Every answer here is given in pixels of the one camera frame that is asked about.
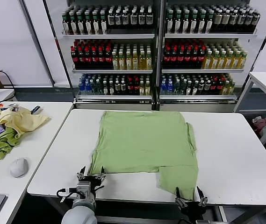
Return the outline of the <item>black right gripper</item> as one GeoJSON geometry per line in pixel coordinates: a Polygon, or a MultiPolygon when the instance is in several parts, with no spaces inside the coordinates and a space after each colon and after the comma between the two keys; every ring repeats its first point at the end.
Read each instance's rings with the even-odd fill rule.
{"type": "Polygon", "coordinates": [[[204,195],[203,191],[197,186],[197,192],[200,197],[200,202],[188,202],[185,203],[184,199],[180,196],[180,189],[175,189],[175,203],[179,207],[179,210],[183,215],[188,217],[188,221],[185,218],[181,218],[179,224],[195,224],[198,220],[204,220],[203,215],[206,213],[206,204],[208,197],[204,195]]]}

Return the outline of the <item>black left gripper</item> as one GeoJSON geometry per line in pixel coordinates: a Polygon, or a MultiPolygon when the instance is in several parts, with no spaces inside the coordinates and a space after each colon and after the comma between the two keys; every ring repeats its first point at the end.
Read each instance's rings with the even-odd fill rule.
{"type": "Polygon", "coordinates": [[[77,173],[77,178],[79,181],[83,182],[90,182],[90,188],[91,190],[99,190],[104,187],[102,185],[103,181],[106,178],[106,173],[104,167],[101,167],[101,172],[98,176],[85,176],[85,169],[86,167],[84,166],[78,173],[77,173]]]}

